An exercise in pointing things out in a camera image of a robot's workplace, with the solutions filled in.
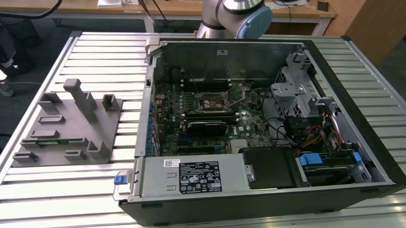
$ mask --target white paper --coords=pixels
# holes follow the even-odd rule
[[[268,6],[271,8],[271,10],[282,9],[282,8],[287,8],[287,7],[295,7],[291,5],[302,6],[302,5],[309,4],[307,0],[297,0],[297,1],[286,2],[285,4],[289,5],[289,6],[286,6],[286,5],[283,5],[282,1],[279,1],[279,0],[274,0],[274,1],[275,2],[272,2],[272,1],[266,2],[266,6]]]
[[[99,0],[98,1],[99,8],[119,8],[123,7],[122,0]]]
[[[124,4],[130,4],[130,5],[139,5],[140,1],[139,0],[123,0]]]

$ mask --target barcode sticker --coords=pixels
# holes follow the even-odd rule
[[[179,159],[164,160],[164,167],[179,167],[179,163]]]

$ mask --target blue latch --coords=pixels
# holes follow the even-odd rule
[[[299,157],[302,165],[321,165],[323,164],[322,158],[318,153],[306,153]]]
[[[114,182],[115,185],[127,184],[127,176],[126,175],[115,176],[114,181],[115,181]]]
[[[353,156],[354,156],[354,158],[355,158],[357,163],[362,162],[362,158],[361,158],[361,155],[359,155],[358,152],[354,152],[354,153],[353,153]]]

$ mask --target aluminum extrusion table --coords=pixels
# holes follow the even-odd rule
[[[191,38],[192,34],[73,32],[0,156],[0,228],[138,227],[112,199],[114,176],[132,168],[146,74],[148,37]],[[406,103],[351,41],[341,37],[264,36],[311,39],[343,86],[406,171]],[[112,163],[103,165],[11,168],[12,154],[40,108],[41,92],[57,92],[67,78],[79,78],[95,98],[114,93],[124,100]],[[120,193],[128,192],[127,186]],[[342,211],[220,221],[176,227],[406,227],[406,190],[369,199]]]

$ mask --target metal bracket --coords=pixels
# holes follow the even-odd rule
[[[319,105],[329,106],[333,103],[335,103],[333,97],[322,97],[322,98],[313,97],[307,103],[309,108],[310,108],[310,114],[318,114]]]
[[[148,63],[148,59],[152,55],[160,52],[160,39],[159,38],[148,38],[146,42],[146,63]]]

